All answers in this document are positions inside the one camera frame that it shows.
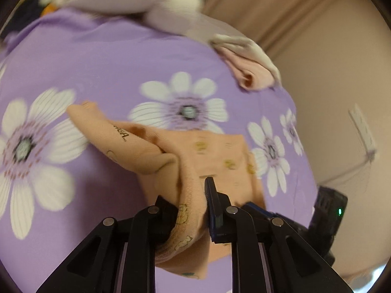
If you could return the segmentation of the folded pink beige clothes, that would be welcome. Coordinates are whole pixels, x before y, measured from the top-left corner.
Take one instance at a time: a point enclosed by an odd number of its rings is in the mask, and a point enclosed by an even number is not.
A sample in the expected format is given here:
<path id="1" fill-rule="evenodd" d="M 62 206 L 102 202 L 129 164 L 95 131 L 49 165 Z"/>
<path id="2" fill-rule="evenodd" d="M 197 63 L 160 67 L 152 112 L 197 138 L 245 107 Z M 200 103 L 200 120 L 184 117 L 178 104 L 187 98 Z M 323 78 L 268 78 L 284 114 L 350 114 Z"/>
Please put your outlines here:
<path id="1" fill-rule="evenodd" d="M 279 69 L 261 47 L 244 36 L 216 34 L 210 45 L 226 63 L 245 91 L 281 87 Z"/>

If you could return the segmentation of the dark navy garment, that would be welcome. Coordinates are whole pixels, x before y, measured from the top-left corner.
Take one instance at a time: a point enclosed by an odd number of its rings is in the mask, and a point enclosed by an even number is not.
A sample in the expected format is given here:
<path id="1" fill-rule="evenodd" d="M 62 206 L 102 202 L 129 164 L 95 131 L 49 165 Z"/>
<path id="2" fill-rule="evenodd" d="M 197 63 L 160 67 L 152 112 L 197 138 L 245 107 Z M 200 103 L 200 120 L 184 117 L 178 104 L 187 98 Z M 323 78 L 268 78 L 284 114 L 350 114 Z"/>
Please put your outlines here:
<path id="1" fill-rule="evenodd" d="M 5 25 L 5 28 L 1 32 L 1 39 L 6 39 L 10 33 L 22 31 L 40 17 L 44 8 L 45 5 L 43 5 L 40 0 L 24 0 L 13 13 L 9 22 Z"/>

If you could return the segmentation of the purple floral bed sheet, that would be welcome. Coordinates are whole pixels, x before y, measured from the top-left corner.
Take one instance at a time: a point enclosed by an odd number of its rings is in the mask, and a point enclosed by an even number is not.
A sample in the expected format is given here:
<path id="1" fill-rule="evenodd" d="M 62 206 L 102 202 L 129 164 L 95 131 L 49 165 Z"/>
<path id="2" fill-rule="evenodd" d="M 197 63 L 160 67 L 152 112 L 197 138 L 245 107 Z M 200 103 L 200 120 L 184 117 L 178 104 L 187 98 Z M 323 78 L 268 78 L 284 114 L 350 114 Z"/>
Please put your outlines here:
<path id="1" fill-rule="evenodd" d="M 146 207 L 137 176 L 72 126 L 92 101 L 113 120 L 240 135 L 256 149 L 268 210 L 309 224 L 317 194 L 288 142 L 296 107 L 281 87 L 242 91 L 208 46 L 124 18 L 63 9 L 10 36 L 1 53 L 1 262 L 35 292 L 104 218 Z"/>

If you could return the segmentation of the beige curtain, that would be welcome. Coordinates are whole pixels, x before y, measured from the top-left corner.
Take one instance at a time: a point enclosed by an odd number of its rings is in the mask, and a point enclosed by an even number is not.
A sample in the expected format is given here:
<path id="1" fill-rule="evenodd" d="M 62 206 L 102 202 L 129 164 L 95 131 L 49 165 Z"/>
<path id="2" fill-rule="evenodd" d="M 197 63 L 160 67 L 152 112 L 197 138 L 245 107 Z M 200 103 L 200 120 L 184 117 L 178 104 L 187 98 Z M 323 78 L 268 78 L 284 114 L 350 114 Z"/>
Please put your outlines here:
<path id="1" fill-rule="evenodd" d="M 275 58 L 337 0 L 206 0 L 204 13 L 226 22 Z"/>

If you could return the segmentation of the white wall power strip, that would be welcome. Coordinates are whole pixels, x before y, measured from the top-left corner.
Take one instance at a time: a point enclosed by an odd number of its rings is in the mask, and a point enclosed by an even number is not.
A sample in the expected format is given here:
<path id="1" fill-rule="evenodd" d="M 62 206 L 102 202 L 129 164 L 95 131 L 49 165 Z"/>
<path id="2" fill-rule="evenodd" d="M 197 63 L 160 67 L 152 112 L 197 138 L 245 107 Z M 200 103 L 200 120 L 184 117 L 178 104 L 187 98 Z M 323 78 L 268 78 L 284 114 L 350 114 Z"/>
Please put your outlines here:
<path id="1" fill-rule="evenodd" d="M 371 163 L 375 160 L 378 149 L 365 116 L 356 103 L 353 108 L 348 110 L 348 113 L 353 124 L 355 125 L 355 128 L 357 129 L 358 135 L 360 135 L 360 139 L 366 153 L 366 160 Z"/>

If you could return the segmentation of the orange cartoon print baby garment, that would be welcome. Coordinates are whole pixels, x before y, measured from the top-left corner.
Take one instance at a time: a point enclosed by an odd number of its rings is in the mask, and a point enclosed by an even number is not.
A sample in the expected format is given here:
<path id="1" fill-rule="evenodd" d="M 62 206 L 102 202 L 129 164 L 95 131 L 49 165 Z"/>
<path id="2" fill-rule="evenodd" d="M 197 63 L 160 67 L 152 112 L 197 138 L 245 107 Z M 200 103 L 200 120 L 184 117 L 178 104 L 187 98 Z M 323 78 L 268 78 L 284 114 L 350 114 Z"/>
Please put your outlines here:
<path id="1" fill-rule="evenodd" d="M 207 266 L 229 254 L 207 230 L 205 180 L 235 206 L 265 204 L 257 164 L 242 135 L 174 131 L 109 120 L 93 102 L 68 107 L 76 128 L 110 160 L 135 173 L 149 204 L 163 197 L 178 209 L 176 224 L 156 252 L 168 272 L 203 279 Z"/>

